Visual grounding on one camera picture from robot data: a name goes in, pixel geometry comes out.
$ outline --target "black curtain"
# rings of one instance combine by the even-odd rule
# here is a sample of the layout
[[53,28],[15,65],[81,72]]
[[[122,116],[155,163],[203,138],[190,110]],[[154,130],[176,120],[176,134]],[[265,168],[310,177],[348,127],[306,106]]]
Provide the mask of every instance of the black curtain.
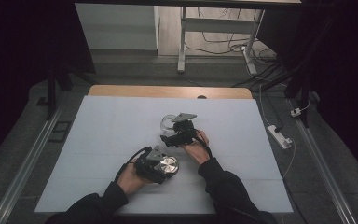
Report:
[[28,102],[30,88],[54,65],[95,73],[69,0],[0,0],[0,144]]
[[321,98],[318,110],[358,160],[358,1],[344,5],[314,67],[312,87]]

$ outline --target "metal frame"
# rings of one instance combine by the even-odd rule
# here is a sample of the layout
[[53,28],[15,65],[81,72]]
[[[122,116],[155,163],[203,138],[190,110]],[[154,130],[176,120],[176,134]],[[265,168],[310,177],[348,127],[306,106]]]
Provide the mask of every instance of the metal frame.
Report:
[[[294,104],[290,100],[287,100],[289,105],[293,107]],[[300,133],[307,144],[310,155],[315,161],[316,167],[319,170],[322,180],[332,197],[333,203],[336,206],[337,212],[341,217],[342,223],[344,224],[356,224],[356,219],[352,213],[348,202],[345,199],[344,194],[341,191],[336,179],[333,177],[333,174],[330,171],[330,168],[327,165],[324,155],[319,149],[318,145],[313,138],[312,132],[309,128],[306,128],[303,122],[300,119],[296,120],[297,128],[300,130]]]
[[250,52],[260,26],[264,10],[257,9],[254,21],[234,21],[217,19],[186,18],[186,7],[181,7],[181,38],[178,55],[178,73],[185,72],[186,46],[185,37],[188,32],[232,33],[250,35],[248,44],[242,52],[251,75],[257,74]]
[[7,219],[9,218],[11,211],[14,208],[14,205],[16,204],[23,188],[25,187],[28,177],[34,169],[34,166],[40,156],[40,153],[42,152],[46,142],[48,141],[48,137],[62,112],[63,106],[66,105],[68,94],[68,92],[62,93],[57,110],[52,115],[51,119],[46,121],[42,131],[37,136],[30,151],[22,162],[19,171],[16,173],[15,177],[10,183],[10,186],[7,189],[7,192],[2,198],[0,202],[0,223],[7,222]]

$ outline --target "black component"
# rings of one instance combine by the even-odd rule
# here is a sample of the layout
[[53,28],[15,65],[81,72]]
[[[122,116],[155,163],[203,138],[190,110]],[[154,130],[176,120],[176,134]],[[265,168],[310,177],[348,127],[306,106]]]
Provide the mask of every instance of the black component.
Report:
[[145,153],[143,153],[134,163],[136,174],[145,179],[151,180],[155,183],[162,184],[164,181],[171,177],[171,175],[165,175],[158,169],[159,160],[150,160],[147,156],[153,150],[152,147],[145,147]]
[[167,147],[179,147],[184,144],[192,144],[193,138],[197,136],[197,132],[191,120],[175,122],[173,124],[173,130],[176,135],[170,137],[160,136]]

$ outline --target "black sleeve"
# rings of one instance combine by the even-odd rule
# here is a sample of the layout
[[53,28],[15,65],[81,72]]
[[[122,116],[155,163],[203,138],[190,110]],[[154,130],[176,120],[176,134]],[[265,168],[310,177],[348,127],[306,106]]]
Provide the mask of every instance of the black sleeve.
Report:
[[199,175],[206,181],[205,191],[213,199],[218,223],[260,223],[259,210],[251,202],[242,181],[224,171],[216,158],[203,163]]
[[111,182],[103,197],[100,197],[97,193],[85,196],[74,203],[61,216],[57,224],[109,223],[115,211],[128,202],[121,187],[117,183]]

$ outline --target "power strip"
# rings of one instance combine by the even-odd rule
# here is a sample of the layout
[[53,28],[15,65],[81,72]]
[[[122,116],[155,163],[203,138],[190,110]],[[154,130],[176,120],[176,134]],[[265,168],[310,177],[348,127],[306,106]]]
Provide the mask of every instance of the power strip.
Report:
[[275,127],[275,125],[270,125],[267,127],[267,130],[275,138],[275,140],[277,141],[277,143],[282,149],[287,149],[291,147],[293,141],[290,138],[284,138],[281,132],[275,133],[276,128],[277,127]]

